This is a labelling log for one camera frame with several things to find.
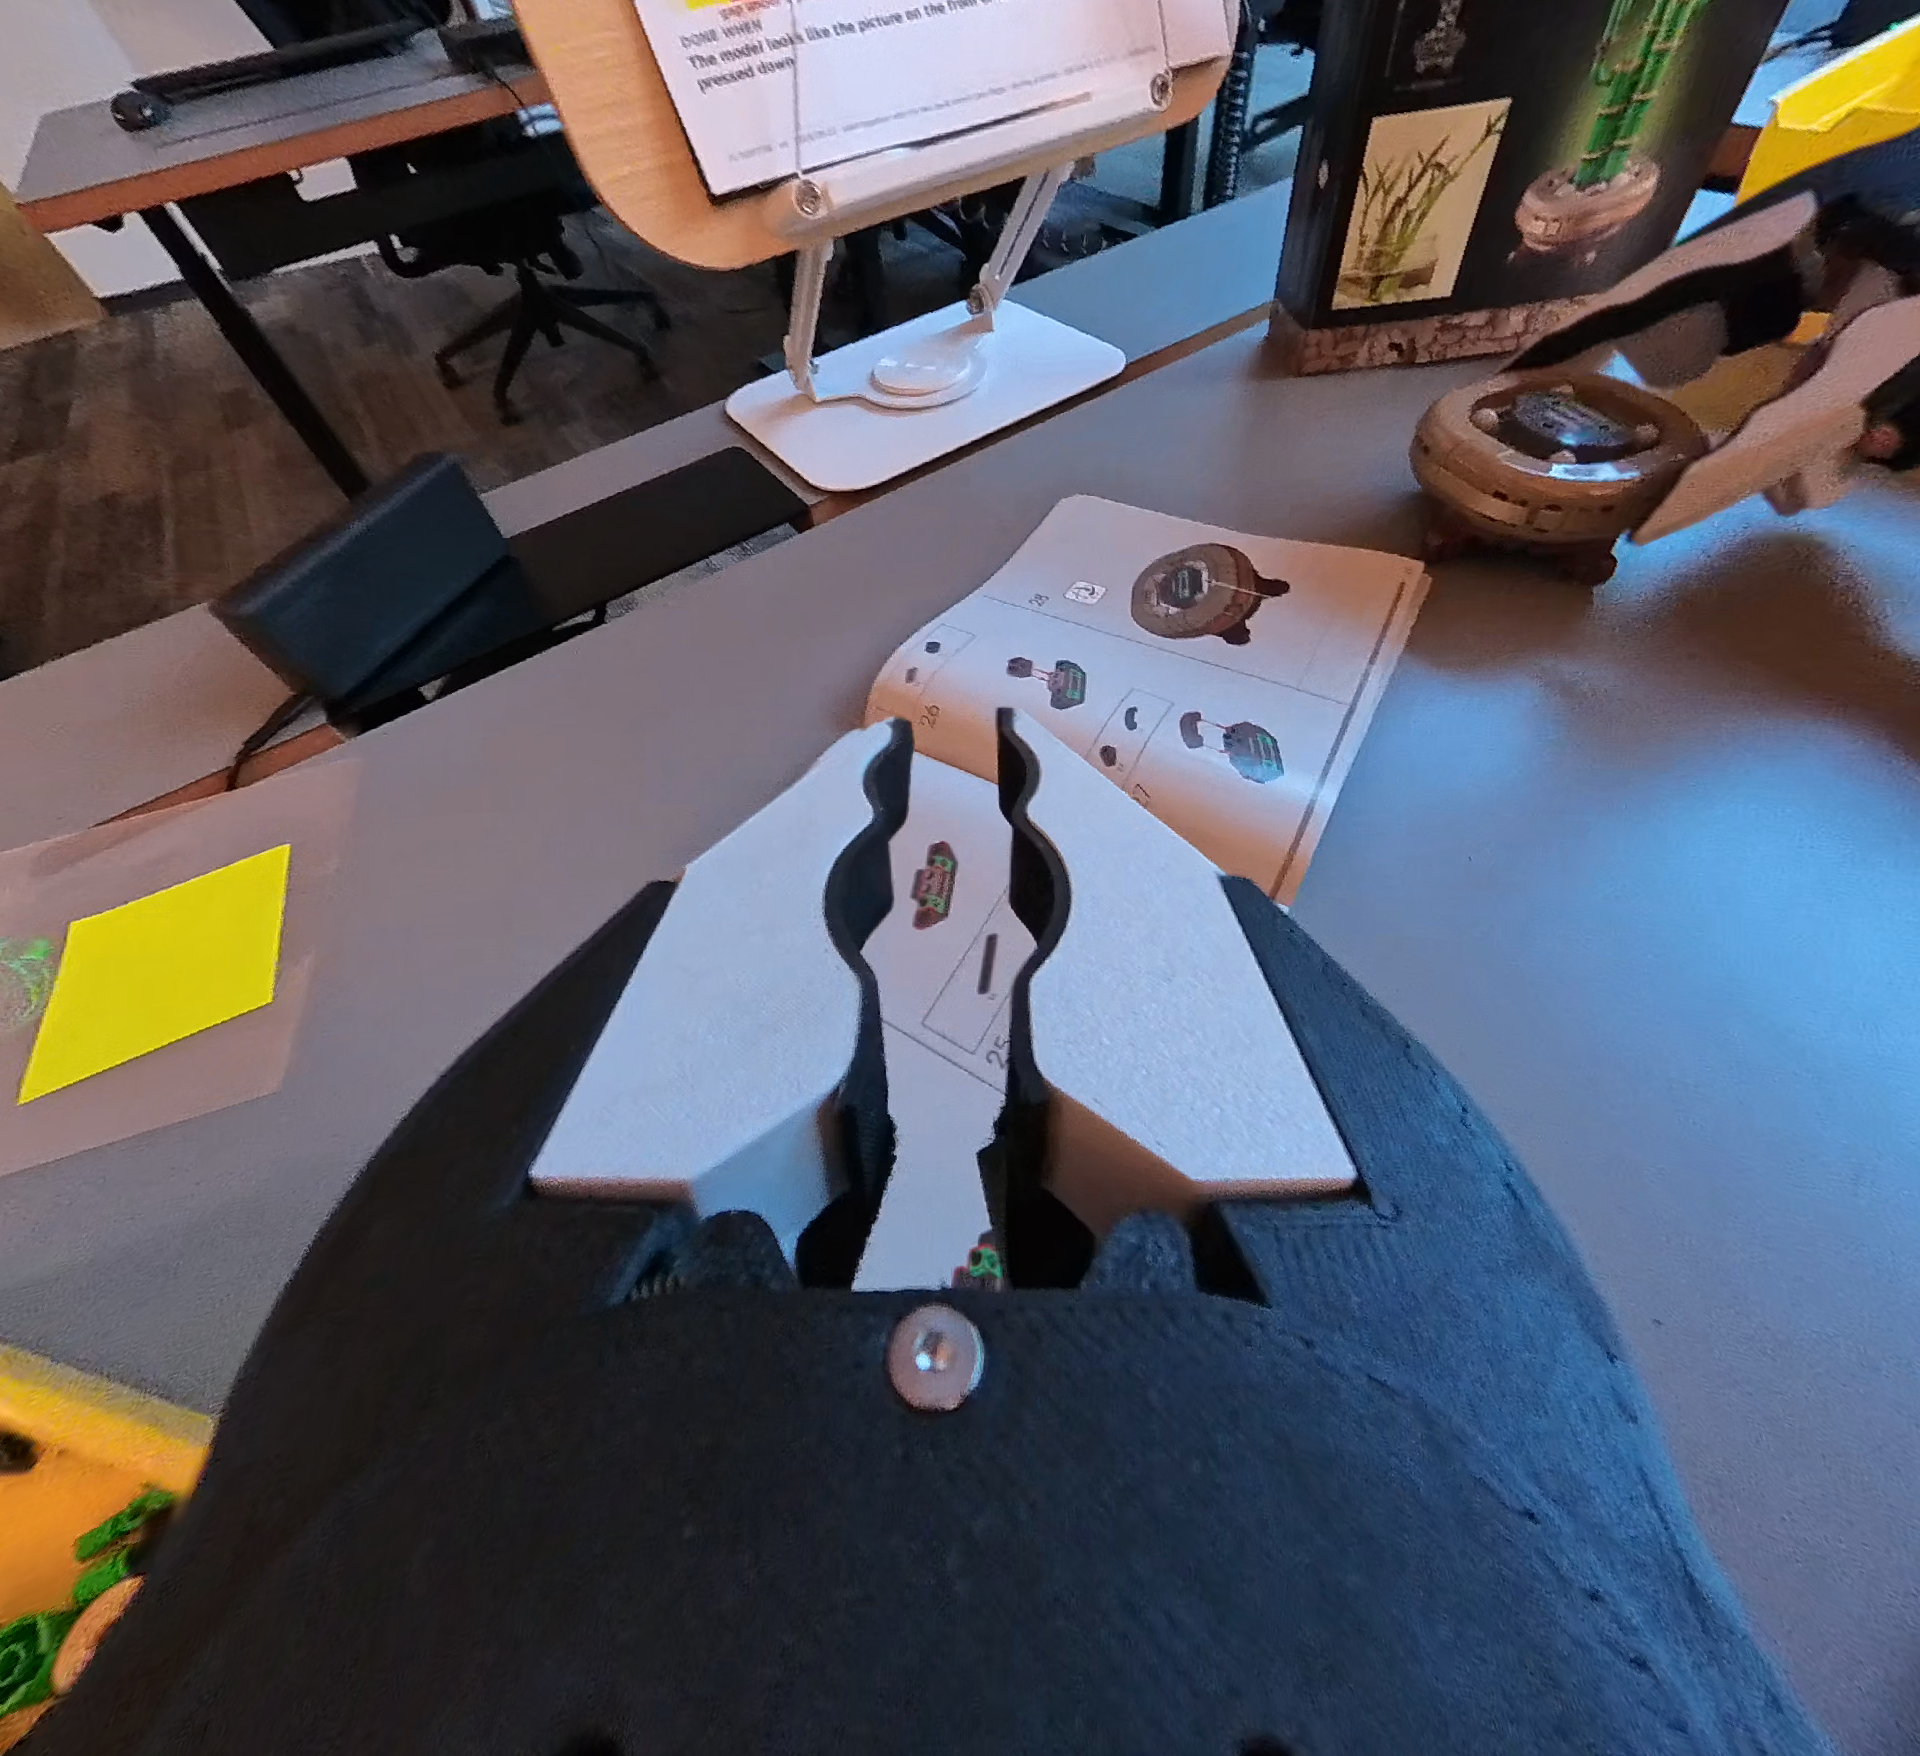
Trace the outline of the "black bamboo set box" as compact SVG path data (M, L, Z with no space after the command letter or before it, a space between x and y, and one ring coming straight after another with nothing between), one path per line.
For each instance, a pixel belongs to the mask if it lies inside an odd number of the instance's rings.
M1508 358L1673 242L1790 0L1325 0L1268 338Z

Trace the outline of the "tan round brick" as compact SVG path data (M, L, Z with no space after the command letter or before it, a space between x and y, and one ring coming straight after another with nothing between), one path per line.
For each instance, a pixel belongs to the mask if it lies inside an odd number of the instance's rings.
M82 1576L71 1595L71 1616L60 1626L60 1644L52 1651L48 1682L51 1696L66 1696L99 1653L112 1626L131 1602L144 1590L145 1579L120 1574L112 1581Z

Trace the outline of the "clear plastic sleeve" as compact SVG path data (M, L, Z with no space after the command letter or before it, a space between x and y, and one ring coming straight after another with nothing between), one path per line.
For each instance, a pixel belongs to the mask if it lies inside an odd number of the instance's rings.
M2 1173L267 1098L281 1088L329 939L362 771L321 759L236 795L129 817L4 856ZM66 927L277 846L293 850L279 995L224 1027L26 1105L14 1101Z

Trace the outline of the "black power box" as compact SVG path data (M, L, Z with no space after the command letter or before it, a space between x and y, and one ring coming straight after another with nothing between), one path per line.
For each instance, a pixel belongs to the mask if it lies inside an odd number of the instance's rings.
M468 472L427 453L214 599L290 693L354 718L554 623Z

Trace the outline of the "tan brick-built pot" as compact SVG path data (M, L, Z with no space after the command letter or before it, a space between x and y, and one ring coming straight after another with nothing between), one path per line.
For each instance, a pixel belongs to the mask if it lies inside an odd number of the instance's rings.
M1541 464L1502 448L1499 409L1526 389L1571 388L1617 416L1657 423L1655 448L1616 464ZM1708 453L1708 434L1687 409L1635 383L1594 373L1494 377L1427 405L1409 466L1427 496L1425 552L1440 562L1473 551L1534 559L1598 590L1617 570L1617 549Z

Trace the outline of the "black keyboard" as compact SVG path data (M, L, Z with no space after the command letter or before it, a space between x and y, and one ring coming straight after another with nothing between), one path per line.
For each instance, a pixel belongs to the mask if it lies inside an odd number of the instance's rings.
M220 62L194 65L133 78L129 90L145 90L159 95L173 111L184 104L381 60L434 29L429 23L410 20L376 25L326 39L273 46Z

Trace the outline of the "yellow paper sheet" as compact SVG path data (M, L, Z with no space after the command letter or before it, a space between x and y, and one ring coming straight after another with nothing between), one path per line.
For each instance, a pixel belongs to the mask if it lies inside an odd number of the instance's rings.
M274 1004L290 874L293 850L277 846L71 921L14 1101Z

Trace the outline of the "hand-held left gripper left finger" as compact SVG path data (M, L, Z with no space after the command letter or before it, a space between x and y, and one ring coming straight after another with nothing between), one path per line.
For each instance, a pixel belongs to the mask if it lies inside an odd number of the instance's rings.
M759 1216L852 1289L895 1166L866 948L895 902L902 721L836 741L689 864L530 1167L536 1191Z

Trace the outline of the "adjoining grey desk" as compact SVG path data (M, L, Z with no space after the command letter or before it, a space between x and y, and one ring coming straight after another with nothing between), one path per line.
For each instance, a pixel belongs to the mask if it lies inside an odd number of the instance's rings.
M1266 310L1284 190L1204 211L1070 262L1020 290L1032 310L1116 343L1156 369ZM559 458L488 496L507 533L530 533L741 442L715 403L606 448ZM4 678L4 851L192 802L289 687L206 607L182 610Z

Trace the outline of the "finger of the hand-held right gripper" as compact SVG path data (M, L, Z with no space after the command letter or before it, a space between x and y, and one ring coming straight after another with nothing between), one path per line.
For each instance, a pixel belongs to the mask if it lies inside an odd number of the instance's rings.
M1899 298L1839 329L1809 377L1691 464L1628 539L1662 541L1752 496L1785 516L1819 511L1861 477L1914 475L1916 459L1917 300Z
M1838 267L1824 249L1835 208L1813 190L1757 199L1547 329L1502 372L1594 373L1668 394L1722 360L1782 343L1838 300Z

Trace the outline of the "instruction sheet on stand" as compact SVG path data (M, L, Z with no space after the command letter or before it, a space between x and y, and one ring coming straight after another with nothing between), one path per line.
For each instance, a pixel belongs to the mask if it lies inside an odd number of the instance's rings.
M1013 430L1121 372L1124 354L1020 305L1002 313L1073 165L1192 122L1218 90L1210 60L1059 106L803 171L729 199L707 193L632 0L512 0L563 131L612 215L668 256L732 270L794 261L780 372L736 389L732 426L827 496L889 484ZM932 208L1017 187L968 293L918 320L822 354L835 249Z

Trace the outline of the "green brick pieces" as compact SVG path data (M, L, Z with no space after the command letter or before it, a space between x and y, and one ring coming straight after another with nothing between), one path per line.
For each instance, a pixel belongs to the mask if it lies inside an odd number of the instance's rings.
M82 1576L112 1581L144 1574L145 1561L172 1522L178 1498L165 1490L144 1490L120 1511L73 1545L75 1576L60 1599L4 1617L2 1626L2 1720L6 1735L23 1735L60 1699L51 1696L51 1661L60 1644L60 1626L71 1616L75 1583Z

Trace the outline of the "background desk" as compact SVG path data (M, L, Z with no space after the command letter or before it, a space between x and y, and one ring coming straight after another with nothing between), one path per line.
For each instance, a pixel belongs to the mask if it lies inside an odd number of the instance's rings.
M532 60L468 69L429 36L379 62L179 104L163 126L144 131L119 128L102 100L51 111L36 123L13 196L44 236L125 218L142 225L301 448L341 496L354 498L370 489L368 475L204 254L179 206L538 110L550 98Z

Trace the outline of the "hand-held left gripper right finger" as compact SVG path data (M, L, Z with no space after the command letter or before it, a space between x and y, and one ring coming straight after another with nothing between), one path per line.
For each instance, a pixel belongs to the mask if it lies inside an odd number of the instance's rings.
M1134 1216L1345 1200L1361 1175L1268 980L1290 927L1089 761L996 711L1006 899L1031 954L1006 1000L980 1182L1013 1289L1073 1289Z

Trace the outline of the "open instruction booklet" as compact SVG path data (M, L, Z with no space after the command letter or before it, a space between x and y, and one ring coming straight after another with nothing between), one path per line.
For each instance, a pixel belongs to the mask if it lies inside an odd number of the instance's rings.
M879 984L895 1166L857 1289L980 1282L979 1153L1004 1101L1013 977L995 721L1035 718L1225 875L1280 907L1427 593L1409 559L1069 496L977 592L913 631L866 721L916 732Z

